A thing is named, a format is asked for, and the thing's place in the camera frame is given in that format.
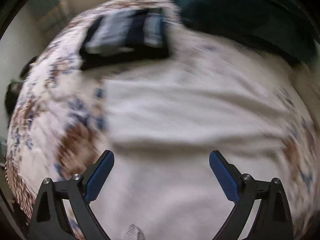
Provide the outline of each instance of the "floral bedspread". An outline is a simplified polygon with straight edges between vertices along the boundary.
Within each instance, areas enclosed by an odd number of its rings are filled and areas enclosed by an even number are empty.
[[[29,218],[44,178],[57,181],[82,173],[108,148],[103,77],[79,70],[82,61],[78,50],[86,30],[99,15],[129,7],[162,7],[169,23],[180,24],[172,0],[103,3],[71,20],[33,64],[23,84],[9,127],[6,175]],[[104,75],[115,76],[127,68],[106,67]],[[289,136],[283,141],[283,162],[291,174],[288,198],[299,210],[294,226],[296,236],[300,236],[319,207],[316,134],[311,119],[301,117],[290,95],[283,90],[277,94],[292,113]],[[81,238],[72,215],[70,219]]]

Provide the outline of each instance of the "black object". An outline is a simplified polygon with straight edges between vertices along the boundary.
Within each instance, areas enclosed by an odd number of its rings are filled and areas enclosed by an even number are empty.
[[[210,166],[227,198],[235,202],[228,219],[214,240],[236,240],[249,217],[254,200],[261,199],[256,219],[247,240],[292,240],[289,205],[281,181],[255,180],[241,174],[219,151],[210,154]],[[105,151],[83,175],[68,181],[44,179],[32,213],[30,240],[74,240],[62,199],[69,199],[75,217],[87,240],[110,240],[92,213],[89,202],[95,200],[114,164],[114,155]]]
[[[29,218],[27,215],[22,211],[20,208],[19,203],[17,200],[14,198],[14,202],[12,203],[12,209],[13,209],[13,216],[14,219],[19,226],[21,232],[24,234],[25,238],[29,235]]]
[[[16,103],[19,97],[19,93],[21,91],[22,85],[23,85],[22,81],[12,81],[7,86],[4,105],[5,105],[5,109],[8,117],[8,127],[10,124],[11,116],[13,114],[14,108],[16,106]]]
[[[23,236],[27,237],[25,232],[20,227],[19,223],[17,223],[17,221],[15,220],[15,216],[14,216],[14,214],[12,212],[12,209],[11,209],[7,199],[5,198],[1,188],[0,188],[0,201],[5,204],[4,208],[7,208],[7,210],[10,213],[10,215],[12,216],[14,222],[16,223],[17,227],[22,232]],[[1,206],[0,206],[0,229],[1,229],[0,230],[1,239],[5,239],[5,240],[7,240],[7,239],[10,239],[10,240],[21,240],[21,237],[17,234],[17,232],[13,229],[13,227],[10,224],[10,222],[8,221],[8,219],[7,219],[6,215],[4,214]]]
[[[31,60],[29,60],[29,62],[27,64],[25,64],[25,66],[23,67],[23,69],[21,70],[20,72],[20,75],[19,77],[23,80],[25,80],[25,78],[27,77],[27,75],[29,74],[29,71],[30,71],[30,64],[35,62],[37,60],[39,56],[35,56],[33,57]]]
[[[162,8],[141,9],[136,10],[132,25],[129,27],[127,37],[125,38],[124,47],[132,48],[133,51],[118,53],[111,56],[101,56],[99,54],[91,54],[86,50],[86,44],[91,40],[94,33],[98,30],[104,16],[98,17],[89,27],[87,35],[80,47],[79,54],[83,60],[80,67],[81,70],[88,70],[100,66],[118,64],[123,62],[131,62],[142,59],[163,59],[169,57],[169,49],[166,37],[165,22],[161,20],[160,34],[162,38],[162,47],[150,47],[144,44],[144,22],[147,14],[151,10],[161,14]]]

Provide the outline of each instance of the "black cloth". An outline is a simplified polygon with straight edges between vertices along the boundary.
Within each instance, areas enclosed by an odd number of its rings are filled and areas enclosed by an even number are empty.
[[[315,30],[294,0],[174,0],[186,27],[310,62]]]
[[[24,79],[26,78],[26,76],[29,74],[29,70],[30,70],[30,66],[29,66],[29,65],[30,65],[31,63],[35,62],[38,57],[39,57],[39,56],[33,57],[33,58],[23,67],[23,69],[21,70],[20,75],[19,75],[21,79],[24,80]]]

